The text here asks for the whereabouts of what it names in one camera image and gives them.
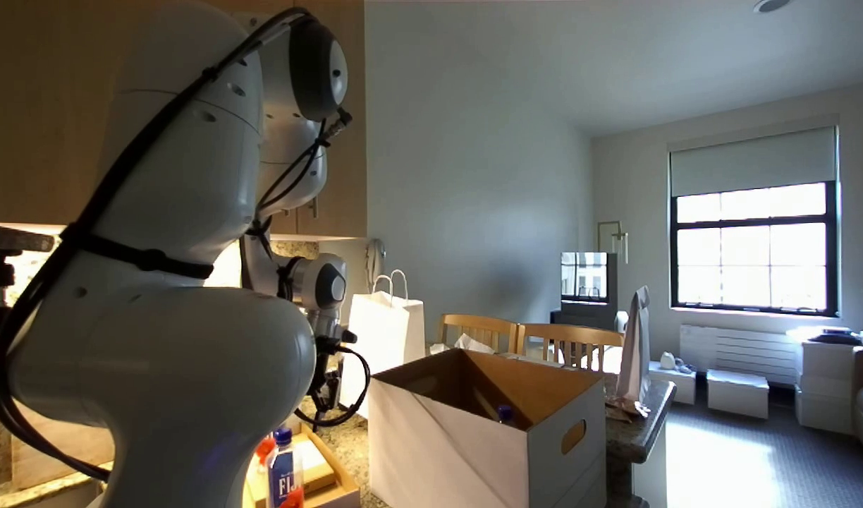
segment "black cable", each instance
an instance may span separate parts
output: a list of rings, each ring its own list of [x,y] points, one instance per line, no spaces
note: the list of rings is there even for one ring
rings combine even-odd
[[[318,124],[315,142],[314,142],[308,149],[302,149],[302,153],[288,163],[288,169],[262,193],[259,208],[267,208],[267,207],[286,200],[286,197],[302,184],[302,177],[311,173],[311,167],[314,167],[318,149],[321,149],[321,146],[329,146],[329,138],[338,135],[350,121],[353,121],[353,117],[350,117],[343,108],[338,108],[338,119],[336,119],[329,128],[325,128],[325,121],[321,121],[321,124]],[[298,169],[298,176],[293,177],[293,184],[288,184],[277,197],[270,197],[270,193],[277,193],[278,184],[283,184],[298,163],[302,163],[302,169]]]
[[[369,393],[369,380],[373,380],[369,362],[366,362],[362,354],[355,354],[355,349],[350,349],[350,348],[341,348],[341,345],[336,348],[336,354],[346,354],[346,355],[355,355],[355,358],[357,358],[357,363],[363,368],[363,389],[357,393],[357,399],[355,399],[341,414],[336,414],[336,418],[329,418],[329,421],[321,421],[321,414],[308,418],[302,409],[293,409],[295,418],[305,421],[305,423],[311,423],[314,428],[318,428],[318,426],[341,426],[343,421],[350,421],[350,418],[357,411],[357,407],[363,404],[363,399],[366,399],[366,393]]]
[[[232,61],[243,59],[245,53],[257,50],[262,46],[262,37],[274,30],[277,26],[291,26],[298,16],[311,16],[305,9],[286,9],[277,16],[266,19],[257,30],[252,30],[235,50],[229,50],[214,69],[205,69],[185,91],[180,91],[168,105],[153,117],[143,131],[122,149],[122,155],[113,162],[102,184],[95,186],[92,197],[81,208],[78,221],[70,227],[74,235],[89,235],[98,218],[106,211],[109,200],[119,194],[130,173],[137,167],[137,162],[153,149],[153,143],[163,135],[163,131],[184,112],[184,108],[209,85],[214,83]],[[66,466],[106,481],[109,472],[89,466],[85,461],[77,461],[56,448],[51,440],[46,440],[16,409],[11,383],[8,383],[8,354],[22,331],[26,318],[40,308],[40,301],[47,297],[47,291],[58,282],[58,273],[67,269],[74,253],[78,251],[77,244],[63,241],[58,249],[46,260],[46,265],[37,272],[37,276],[29,282],[29,289],[13,301],[8,318],[0,331],[0,421],[2,426],[26,440],[30,448],[51,454],[63,461]]]
[[[318,128],[318,138],[315,138],[308,149],[302,149],[302,153],[288,163],[288,169],[262,193],[259,208],[267,208],[267,207],[286,200],[286,197],[302,184],[302,177],[311,173],[311,167],[314,167],[314,162],[315,162],[315,155],[318,155],[321,146],[325,146],[325,121],[321,121],[321,128]],[[277,197],[270,197],[270,193],[277,193],[277,190],[283,186],[283,181],[286,181],[298,163],[302,163],[302,169],[295,173],[293,184],[288,184]]]

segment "cardboard box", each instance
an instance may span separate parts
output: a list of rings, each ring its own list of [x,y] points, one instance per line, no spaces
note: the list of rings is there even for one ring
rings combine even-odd
[[[373,379],[369,488],[387,506],[606,506],[594,372],[448,349]]]
[[[709,371],[709,407],[747,418],[766,418],[769,383],[765,376]]]

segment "wooden chair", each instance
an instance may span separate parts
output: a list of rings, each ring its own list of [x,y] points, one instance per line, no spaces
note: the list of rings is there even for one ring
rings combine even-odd
[[[606,349],[624,348],[624,334],[582,324],[521,324],[515,355],[573,371],[618,372],[606,363]]]
[[[518,338],[518,324],[497,315],[469,315],[445,314],[439,318],[439,345],[460,348],[458,338],[469,335],[489,345],[494,354],[514,354]]]

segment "window blind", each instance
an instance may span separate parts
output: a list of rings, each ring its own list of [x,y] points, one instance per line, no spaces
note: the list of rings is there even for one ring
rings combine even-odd
[[[804,131],[669,155],[670,194],[838,181],[838,131]]]

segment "floor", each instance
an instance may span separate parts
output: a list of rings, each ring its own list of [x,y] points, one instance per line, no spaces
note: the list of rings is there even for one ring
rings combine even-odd
[[[859,444],[797,426],[788,399],[769,421],[673,407],[665,433],[670,508],[863,508]]]

